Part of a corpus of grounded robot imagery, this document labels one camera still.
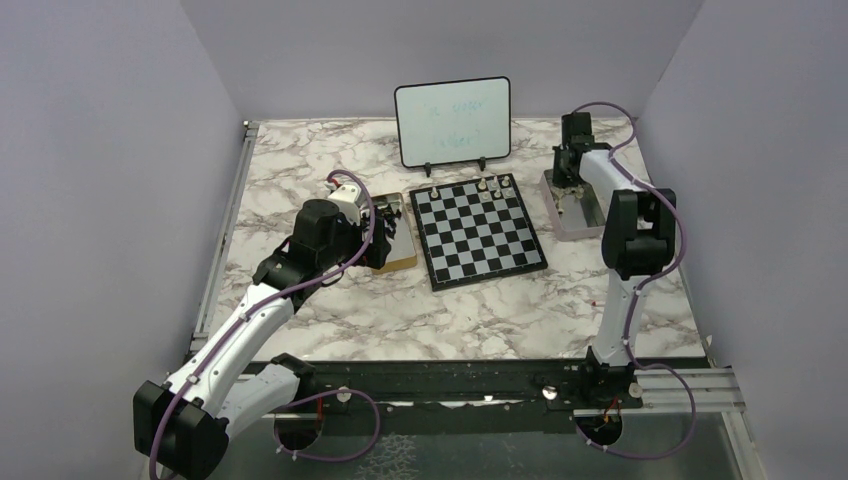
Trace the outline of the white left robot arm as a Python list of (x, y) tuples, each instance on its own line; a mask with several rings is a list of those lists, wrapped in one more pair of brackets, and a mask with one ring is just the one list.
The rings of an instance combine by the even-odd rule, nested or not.
[(239, 306), (190, 360), (161, 383), (144, 382), (132, 399), (135, 449), (152, 479), (206, 479), (228, 444), (266, 412), (306, 408), (314, 384), (274, 367), (237, 382), (258, 350), (317, 290), (352, 266), (384, 266), (399, 210), (363, 200), (311, 199), (293, 232), (262, 260)]

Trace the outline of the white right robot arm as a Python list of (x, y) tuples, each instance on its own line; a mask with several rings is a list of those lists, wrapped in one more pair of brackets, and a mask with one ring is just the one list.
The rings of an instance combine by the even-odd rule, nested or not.
[(627, 393), (639, 363), (635, 344), (651, 284), (677, 267), (676, 194), (641, 181), (590, 136), (555, 146), (552, 185), (607, 204), (601, 257), (608, 268), (601, 324), (579, 367), (577, 393), (600, 407)]

